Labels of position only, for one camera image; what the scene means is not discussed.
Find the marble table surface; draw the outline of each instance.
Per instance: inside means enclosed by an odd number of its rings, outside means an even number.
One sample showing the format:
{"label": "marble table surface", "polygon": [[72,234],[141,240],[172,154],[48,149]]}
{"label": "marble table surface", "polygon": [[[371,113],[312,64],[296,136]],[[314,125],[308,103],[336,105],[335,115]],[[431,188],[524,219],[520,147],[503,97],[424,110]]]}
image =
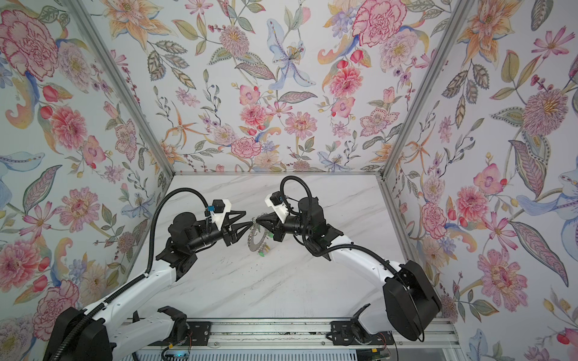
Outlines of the marble table surface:
{"label": "marble table surface", "polygon": [[[249,221],[269,208],[264,199],[279,190],[284,176],[176,176],[170,191],[191,187],[213,199],[229,199],[233,210],[245,210]],[[313,196],[319,197],[328,223],[356,244],[368,247],[385,259],[403,262],[375,175],[302,176]],[[304,190],[295,181],[286,194],[300,199]],[[167,227],[184,211],[203,217],[201,201],[180,193],[162,209],[156,230],[155,255],[169,236]],[[226,247],[219,241],[198,254],[198,260],[178,282],[151,298],[139,314],[146,317],[158,308],[172,306],[190,318],[313,318],[351,317],[361,306],[380,297],[369,282],[343,265],[315,258],[286,236],[282,243],[268,239],[271,250],[264,257],[251,252],[247,233]],[[132,276],[146,267],[148,237],[141,248]]]}

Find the wire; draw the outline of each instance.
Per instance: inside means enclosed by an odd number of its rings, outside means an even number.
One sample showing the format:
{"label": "wire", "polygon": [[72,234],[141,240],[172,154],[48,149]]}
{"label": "wire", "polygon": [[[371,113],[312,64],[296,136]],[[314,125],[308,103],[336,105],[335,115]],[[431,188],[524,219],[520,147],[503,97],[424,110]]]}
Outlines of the wire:
{"label": "wire", "polygon": [[[181,193],[181,192],[191,192],[193,194],[195,194],[197,197],[199,197],[201,199],[201,201],[203,202],[203,206],[205,207],[205,214],[208,212],[206,209],[209,207],[209,204],[207,203],[205,197],[203,197],[203,195],[201,193],[199,193],[198,191],[192,189],[192,188],[178,188],[175,189],[174,191],[168,193],[163,199],[162,201],[158,204],[157,209],[154,212],[153,215],[153,219],[150,222],[150,237],[149,237],[149,260],[147,263],[147,267],[146,270],[144,271],[144,273],[149,274],[151,269],[153,268],[153,259],[154,259],[154,233],[155,233],[155,229],[157,227],[157,219],[158,219],[158,215],[161,212],[162,207],[165,205],[165,203],[175,194],[177,193]],[[80,334],[80,332],[82,332],[82,330],[84,329],[84,327],[86,327],[86,324],[94,317],[94,315],[96,315],[97,313],[99,313],[103,308],[105,308],[105,303],[106,304],[110,304],[110,302],[112,300],[114,300],[115,298],[119,297],[124,291],[126,291],[127,289],[129,289],[130,287],[132,287],[133,285],[135,285],[136,283],[138,283],[139,281],[145,279],[146,276],[144,274],[140,274],[138,275],[136,278],[134,278],[132,281],[124,284],[121,288],[119,288],[118,290],[116,290],[115,293],[113,293],[112,295],[110,295],[107,299],[105,299],[104,303],[101,302],[99,303],[95,308],[92,309],[92,311],[90,311],[86,316],[84,316],[79,323],[76,324],[76,326],[68,333],[68,335],[64,338],[64,340],[62,341],[62,343],[60,344],[60,346],[58,346],[57,350],[55,351],[55,353],[52,355],[52,357],[50,358],[50,361],[58,361],[62,358],[62,354],[64,353],[64,350],[66,350],[68,348],[68,346],[70,346],[70,344],[72,343],[72,341]]]}

